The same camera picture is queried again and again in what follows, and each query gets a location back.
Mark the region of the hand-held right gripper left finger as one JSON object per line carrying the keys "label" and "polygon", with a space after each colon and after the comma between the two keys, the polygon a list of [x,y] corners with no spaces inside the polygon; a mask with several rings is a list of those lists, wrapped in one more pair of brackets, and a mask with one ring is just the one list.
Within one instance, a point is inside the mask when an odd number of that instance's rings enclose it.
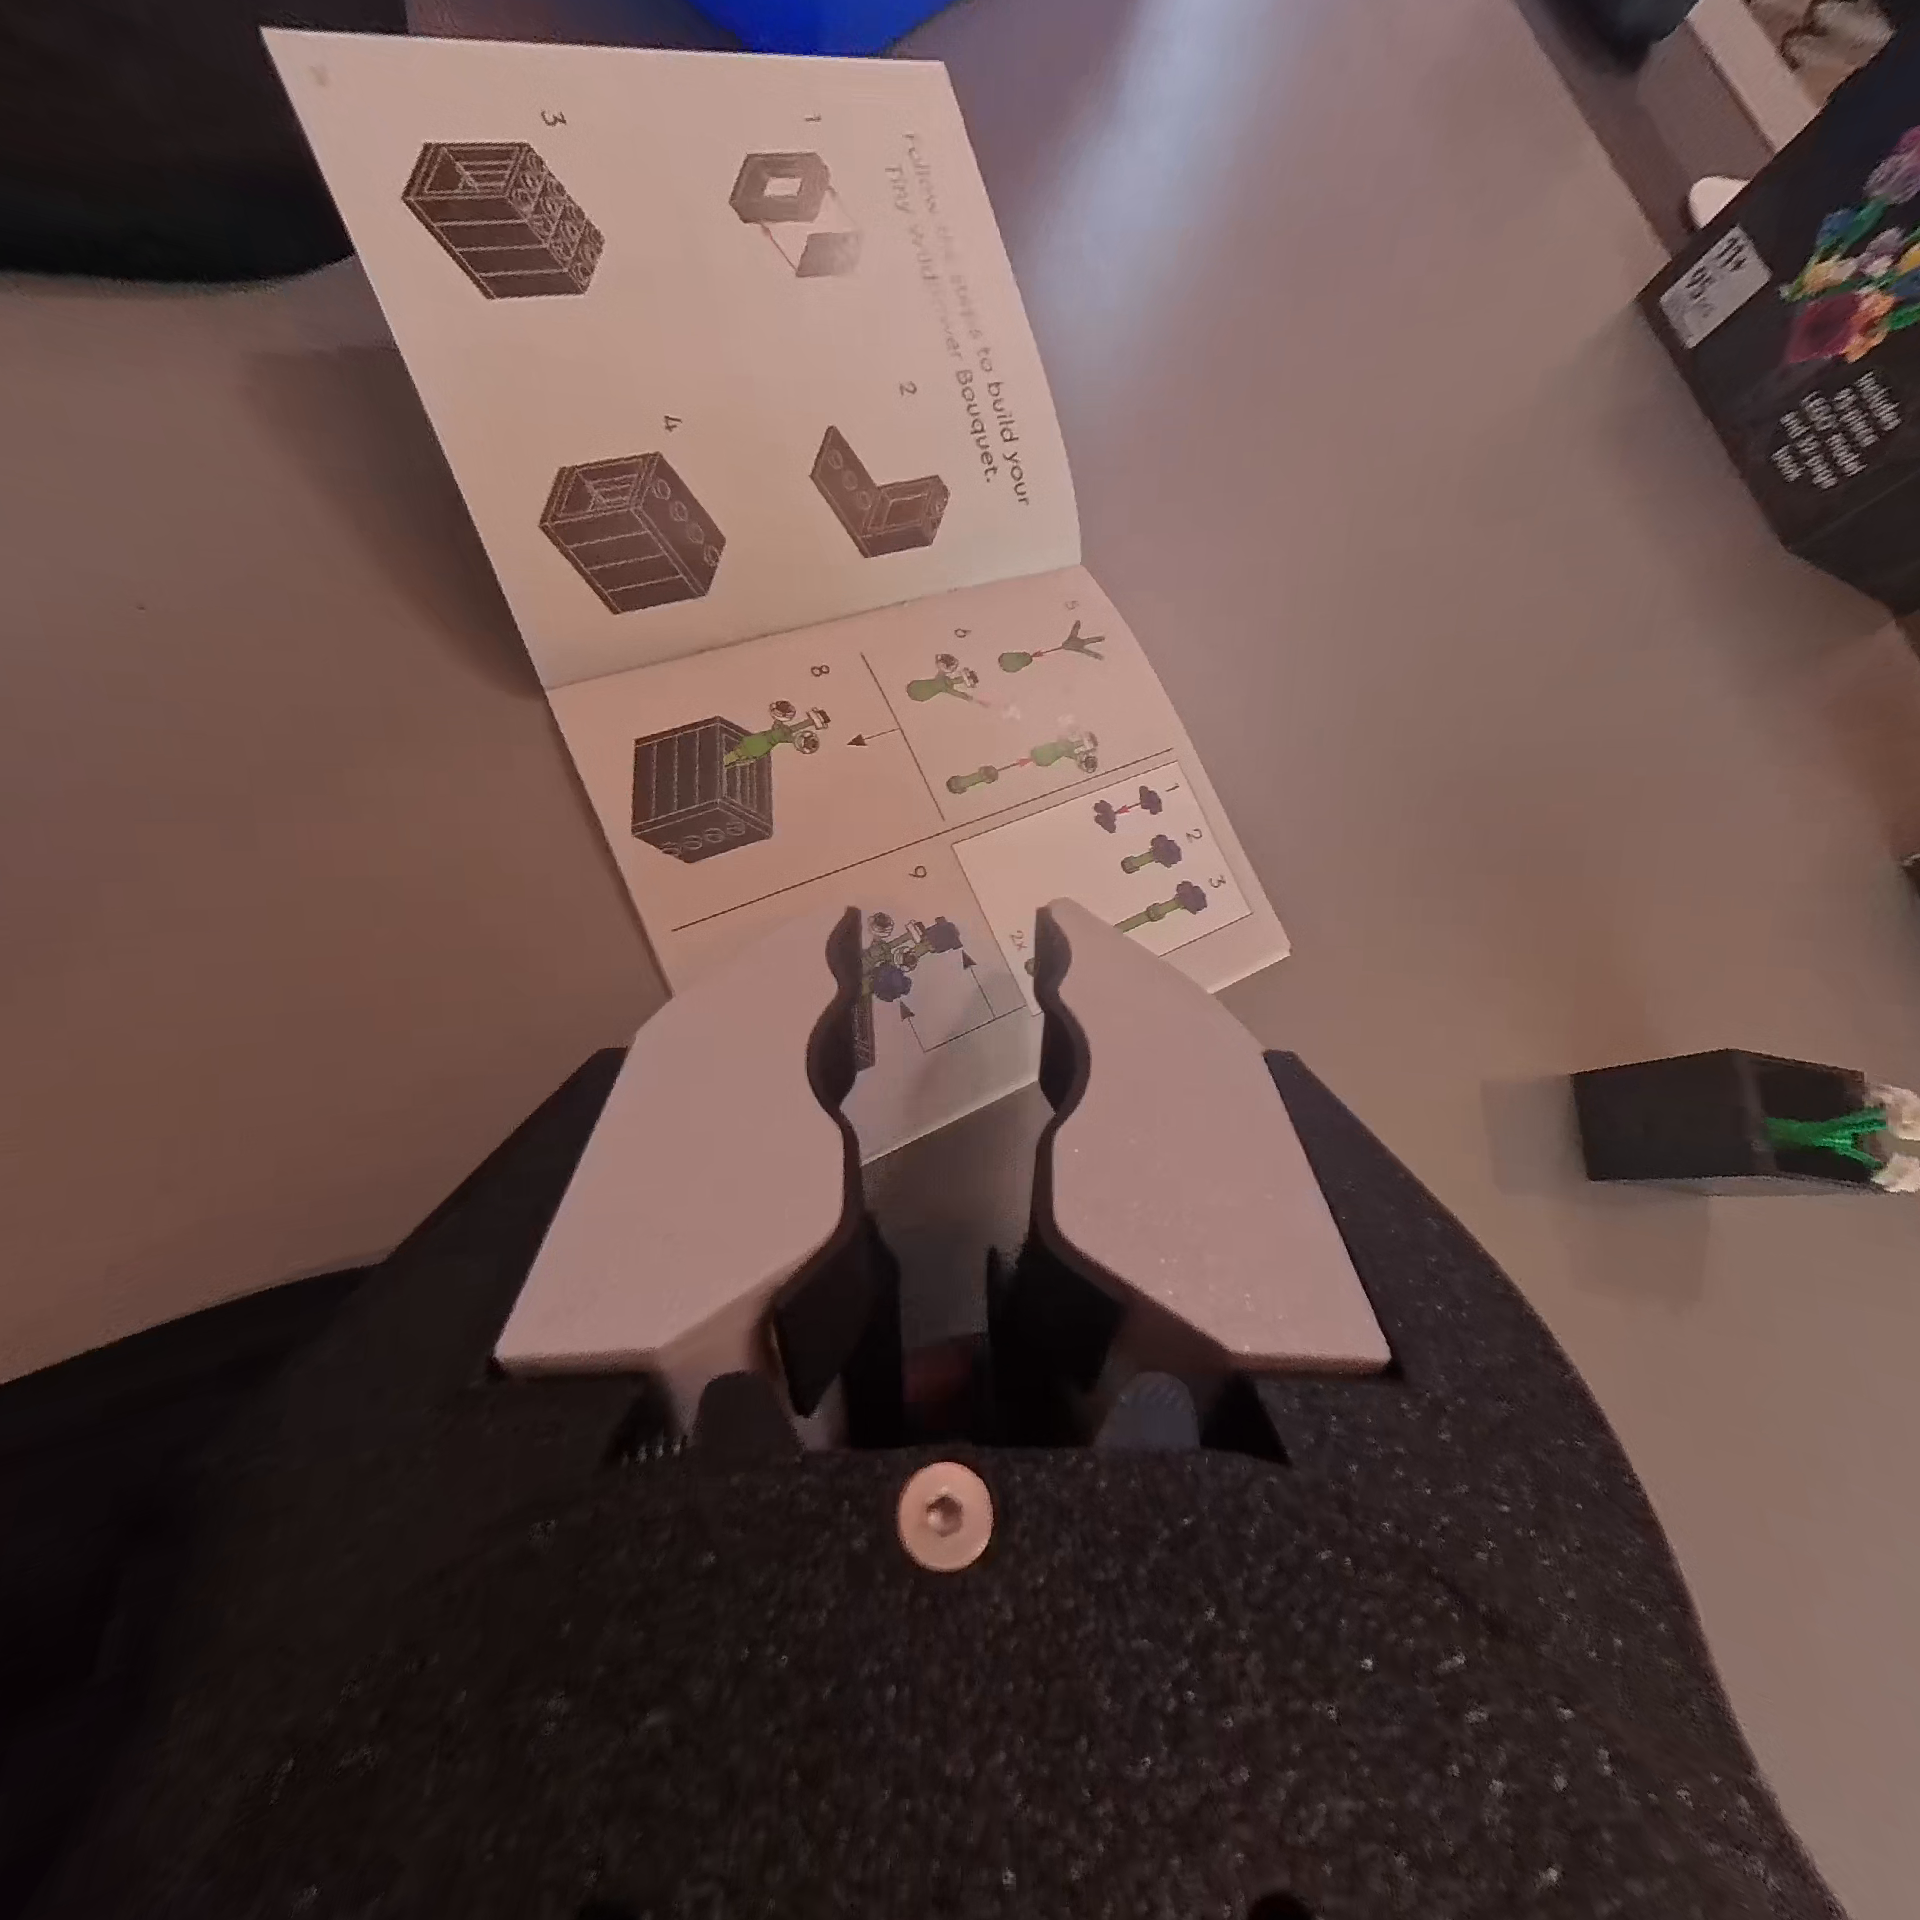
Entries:
{"label": "hand-held right gripper left finger", "polygon": [[862,927],[812,908],[640,1029],[496,1337],[507,1376],[894,1407],[894,1256],[844,1112]]}

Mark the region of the white instruction booklet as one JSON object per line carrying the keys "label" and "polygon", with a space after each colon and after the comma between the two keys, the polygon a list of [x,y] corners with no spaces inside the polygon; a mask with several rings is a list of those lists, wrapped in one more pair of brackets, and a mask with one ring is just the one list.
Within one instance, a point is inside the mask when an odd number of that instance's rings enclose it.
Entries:
{"label": "white instruction booklet", "polygon": [[669,994],[854,904],[875,1159],[1033,1080],[1054,898],[1211,992],[1289,954],[945,64],[260,36]]}

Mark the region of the green toy stem brick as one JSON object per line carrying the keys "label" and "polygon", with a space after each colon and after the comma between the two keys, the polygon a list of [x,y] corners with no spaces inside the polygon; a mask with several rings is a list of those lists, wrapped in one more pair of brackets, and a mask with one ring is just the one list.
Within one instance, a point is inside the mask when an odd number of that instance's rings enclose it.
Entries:
{"label": "green toy stem brick", "polygon": [[1884,1135],[1889,1110],[1882,1104],[1832,1118],[1764,1118],[1764,1140],[1778,1167],[1818,1162],[1818,1178],[1878,1183],[1889,1165]]}

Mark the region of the blue plastic bin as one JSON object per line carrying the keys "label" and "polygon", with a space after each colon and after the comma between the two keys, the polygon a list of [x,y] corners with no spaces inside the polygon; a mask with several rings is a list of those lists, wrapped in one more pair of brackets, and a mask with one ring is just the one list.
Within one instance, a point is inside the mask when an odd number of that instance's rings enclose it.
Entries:
{"label": "blue plastic bin", "polygon": [[691,2],[756,54],[877,56],[953,2]]}

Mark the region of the black mesh cushion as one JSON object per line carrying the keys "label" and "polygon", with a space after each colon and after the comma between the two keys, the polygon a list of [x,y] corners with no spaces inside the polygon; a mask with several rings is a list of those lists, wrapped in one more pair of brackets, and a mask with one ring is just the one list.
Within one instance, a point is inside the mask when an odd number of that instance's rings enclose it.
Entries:
{"label": "black mesh cushion", "polygon": [[347,258],[260,33],[406,20],[402,2],[5,2],[5,271],[242,284]]}

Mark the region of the black square frame brick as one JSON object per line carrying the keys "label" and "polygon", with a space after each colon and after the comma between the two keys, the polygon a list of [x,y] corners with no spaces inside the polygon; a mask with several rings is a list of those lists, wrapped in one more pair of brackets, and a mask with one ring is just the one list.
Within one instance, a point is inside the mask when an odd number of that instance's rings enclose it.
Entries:
{"label": "black square frame brick", "polygon": [[1818,1178],[1818,1162],[1778,1167],[1764,1118],[1832,1118],[1868,1105],[1859,1070],[1717,1046],[1571,1077],[1576,1134],[1594,1183],[1701,1190],[1869,1190]]}

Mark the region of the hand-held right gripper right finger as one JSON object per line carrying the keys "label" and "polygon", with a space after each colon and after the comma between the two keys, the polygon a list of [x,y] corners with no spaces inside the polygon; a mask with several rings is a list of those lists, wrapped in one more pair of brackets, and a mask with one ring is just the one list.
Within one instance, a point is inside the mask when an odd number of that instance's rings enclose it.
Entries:
{"label": "hand-held right gripper right finger", "polygon": [[1035,921],[1032,1207],[993,1282],[1029,1406],[1125,1373],[1371,1377],[1393,1349],[1261,1044],[1171,959],[1073,901]]}

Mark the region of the grey desk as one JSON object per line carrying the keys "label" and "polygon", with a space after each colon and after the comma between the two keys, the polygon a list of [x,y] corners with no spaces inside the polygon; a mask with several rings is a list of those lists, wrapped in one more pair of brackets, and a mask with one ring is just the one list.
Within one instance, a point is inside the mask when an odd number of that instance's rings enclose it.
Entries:
{"label": "grey desk", "polygon": [[[1569,1074],[1916,1086],[1916,653],[1635,306],[1755,133],[1540,4],[963,4],[1086,556],[1297,1048],[1525,1287],[1851,1914],[1916,1914],[1916,1209]],[[5,281],[5,1376],[384,1256],[658,985],[365,276]]]}

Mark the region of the black glossy cardboard box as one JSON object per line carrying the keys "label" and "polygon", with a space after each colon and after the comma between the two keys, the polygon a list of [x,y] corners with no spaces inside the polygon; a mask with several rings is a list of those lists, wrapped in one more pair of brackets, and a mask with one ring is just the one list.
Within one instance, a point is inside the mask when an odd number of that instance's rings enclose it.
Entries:
{"label": "black glossy cardboard box", "polygon": [[1918,38],[1907,20],[1640,292],[1781,546],[1918,609]]}

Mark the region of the black board on white stand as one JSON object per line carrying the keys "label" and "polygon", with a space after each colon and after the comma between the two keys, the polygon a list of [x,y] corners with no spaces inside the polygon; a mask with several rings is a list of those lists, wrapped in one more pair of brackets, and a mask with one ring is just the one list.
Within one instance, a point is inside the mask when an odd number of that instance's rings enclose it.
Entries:
{"label": "black board on white stand", "polygon": [[1822,111],[1746,2],[1696,2],[1688,26],[1755,130],[1763,162],[1773,159]]}

